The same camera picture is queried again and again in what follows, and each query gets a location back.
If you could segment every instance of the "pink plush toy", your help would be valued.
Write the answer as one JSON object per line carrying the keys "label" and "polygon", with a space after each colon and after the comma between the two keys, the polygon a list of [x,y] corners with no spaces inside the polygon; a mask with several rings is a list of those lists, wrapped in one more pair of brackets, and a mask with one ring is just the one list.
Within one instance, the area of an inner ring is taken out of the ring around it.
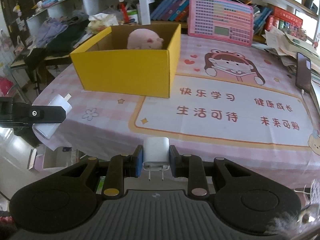
{"label": "pink plush toy", "polygon": [[154,31],[136,29],[129,35],[127,49],[162,49],[162,42]]}

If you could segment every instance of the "white shelf post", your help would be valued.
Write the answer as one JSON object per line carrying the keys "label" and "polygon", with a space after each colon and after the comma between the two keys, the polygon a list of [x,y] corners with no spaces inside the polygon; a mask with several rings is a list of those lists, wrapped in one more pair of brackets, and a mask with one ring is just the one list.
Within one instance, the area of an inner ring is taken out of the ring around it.
{"label": "white shelf post", "polygon": [[150,10],[148,0],[139,0],[140,19],[142,25],[150,24]]}

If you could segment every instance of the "cartoon girl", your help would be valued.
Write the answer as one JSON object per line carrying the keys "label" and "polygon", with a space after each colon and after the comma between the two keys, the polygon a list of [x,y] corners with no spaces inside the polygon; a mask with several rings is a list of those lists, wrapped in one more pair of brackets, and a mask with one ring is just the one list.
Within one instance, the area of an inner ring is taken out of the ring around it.
{"label": "cartoon girl", "polygon": [[265,84],[256,66],[240,53],[212,49],[204,56],[204,70],[209,76],[258,85]]}

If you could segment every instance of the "red heart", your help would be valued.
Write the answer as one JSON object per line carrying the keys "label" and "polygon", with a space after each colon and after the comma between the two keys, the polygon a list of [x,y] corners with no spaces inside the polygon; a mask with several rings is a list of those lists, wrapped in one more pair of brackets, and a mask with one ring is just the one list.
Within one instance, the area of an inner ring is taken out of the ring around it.
{"label": "red heart", "polygon": [[188,59],[186,59],[186,60],[184,61],[184,63],[186,63],[186,64],[188,64],[188,65],[191,65],[191,64],[194,64],[195,62],[194,62],[193,60],[188,60]]}

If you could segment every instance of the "charger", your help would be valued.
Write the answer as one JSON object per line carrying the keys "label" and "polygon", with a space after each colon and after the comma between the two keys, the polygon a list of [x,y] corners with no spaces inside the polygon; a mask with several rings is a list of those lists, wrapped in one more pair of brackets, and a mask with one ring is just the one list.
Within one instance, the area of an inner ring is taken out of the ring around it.
{"label": "charger", "polygon": [[169,139],[167,137],[148,137],[143,141],[143,169],[149,171],[161,171],[162,181],[163,171],[170,168]]}

